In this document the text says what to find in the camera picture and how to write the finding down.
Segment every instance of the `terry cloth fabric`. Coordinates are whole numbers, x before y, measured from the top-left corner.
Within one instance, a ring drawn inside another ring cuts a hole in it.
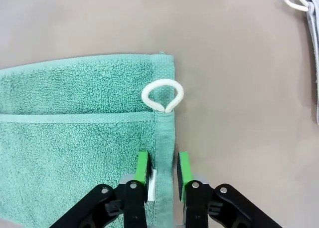
[[[317,76],[317,123],[319,124],[319,42],[318,42],[318,22],[319,22],[319,0],[307,0],[309,3],[309,11],[307,12],[307,20],[310,34],[313,41],[315,52],[316,76]]]
[[[139,151],[158,171],[148,225],[172,227],[174,113],[141,99],[174,79],[173,57],[103,55],[0,70],[0,217],[47,228],[98,184],[135,172]],[[150,98],[166,106],[170,87]],[[107,227],[122,228],[123,218]]]

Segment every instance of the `white cord loop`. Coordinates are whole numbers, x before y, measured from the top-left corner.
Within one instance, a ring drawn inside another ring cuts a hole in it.
[[[289,0],[284,0],[284,1],[288,6],[294,8],[294,9],[304,11],[304,12],[309,11],[309,3],[306,0],[299,0],[304,6],[295,4],[293,2],[290,2]]]
[[[149,98],[150,92],[152,92],[155,88],[162,87],[162,86],[172,86],[177,91],[176,97],[167,105],[166,108],[164,108],[163,105],[150,100],[150,98]],[[146,105],[148,105],[150,108],[152,108],[153,110],[159,111],[159,112],[164,112],[164,113],[171,112],[174,109],[174,107],[176,107],[181,102],[183,97],[184,97],[183,87],[178,82],[171,80],[171,79],[159,79],[159,80],[156,80],[154,82],[151,82],[142,91],[143,102]]]

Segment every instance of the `metal screw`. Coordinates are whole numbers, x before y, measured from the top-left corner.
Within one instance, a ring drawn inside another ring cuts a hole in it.
[[[135,182],[132,182],[130,184],[130,188],[135,189],[138,185]]]
[[[198,182],[193,182],[193,183],[191,184],[191,186],[192,186],[193,188],[198,188],[198,187],[199,187],[199,183],[198,183]]]
[[[222,188],[220,189],[220,192],[221,192],[221,193],[226,193],[226,192],[227,192],[227,189],[226,189],[225,187],[222,187]]]
[[[105,193],[107,193],[108,191],[109,191],[109,189],[107,189],[107,188],[103,188],[103,189],[101,190],[102,194],[105,194]]]

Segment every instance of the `beige surface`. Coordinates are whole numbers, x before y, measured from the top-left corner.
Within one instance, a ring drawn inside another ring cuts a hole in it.
[[[193,171],[212,186],[232,184],[285,228],[318,224],[305,13],[282,0],[0,0],[0,24],[1,68],[91,54],[174,55],[185,89],[177,146],[190,152]]]

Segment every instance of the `white tag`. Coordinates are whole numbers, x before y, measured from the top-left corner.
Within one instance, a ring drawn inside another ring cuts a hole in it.
[[[155,201],[155,183],[156,183],[156,175],[157,170],[152,168],[152,174],[149,180],[149,193],[148,193],[148,202]]]

